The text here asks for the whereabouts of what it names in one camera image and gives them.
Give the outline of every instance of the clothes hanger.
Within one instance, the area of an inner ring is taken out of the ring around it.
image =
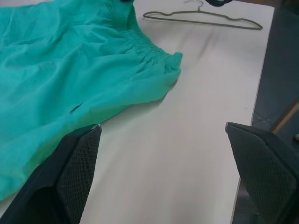
[[[150,12],[147,12],[147,13],[143,14],[143,17],[144,18],[149,18],[149,19],[154,19],[154,20],[190,22],[190,23],[199,23],[199,24],[214,25],[214,26],[221,26],[221,27],[233,27],[233,28],[239,28],[239,29],[251,29],[251,30],[262,30],[263,29],[263,27],[260,24],[258,24],[257,22],[254,22],[252,20],[248,20],[248,19],[244,19],[244,18],[233,19],[233,18],[230,18],[226,15],[201,11],[200,7],[202,7],[204,5],[204,3],[200,0],[187,0],[184,3],[189,3],[189,2],[192,2],[192,1],[197,2],[197,3],[200,4],[200,6],[198,6],[197,10],[194,10],[194,11],[177,11],[177,12],[172,12],[172,13],[163,13],[163,12],[159,12],[159,11],[150,11]],[[189,13],[202,13],[202,14],[207,14],[207,15],[214,15],[214,16],[225,18],[229,21],[245,21],[245,22],[249,22],[251,24],[254,24],[255,27],[244,27],[244,26],[222,24],[222,23],[215,23],[215,22],[203,22],[203,21],[193,21],[193,20],[161,18],[161,17],[155,17],[155,16],[151,15],[151,14],[160,14],[160,15],[164,15],[164,16],[171,16],[171,15],[175,15],[175,14],[189,14]]]

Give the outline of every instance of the white surface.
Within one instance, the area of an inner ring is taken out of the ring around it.
[[[224,128],[251,123],[274,10],[241,2],[202,7],[255,20],[262,31],[142,19],[151,10],[196,7],[136,0],[138,22],[151,40],[169,53],[183,52],[182,72],[162,102],[132,107],[103,125],[81,224],[230,223],[239,175]]]

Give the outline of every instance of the wooden stick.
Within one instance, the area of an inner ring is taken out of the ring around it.
[[[279,130],[288,122],[289,119],[299,110],[299,100],[296,99],[286,111],[277,119],[274,125],[270,128],[273,134],[277,134]]]

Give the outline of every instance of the smocked fabric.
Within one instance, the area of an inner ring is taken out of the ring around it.
[[[71,131],[165,96],[180,74],[139,29],[132,2],[0,8],[0,200]]]

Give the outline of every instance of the hanger hook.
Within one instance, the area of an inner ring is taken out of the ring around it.
[[[200,7],[202,7],[204,5],[203,1],[201,0],[185,0],[184,3],[189,3],[189,2],[197,2],[199,3],[199,6],[198,6],[198,10],[200,11]]]

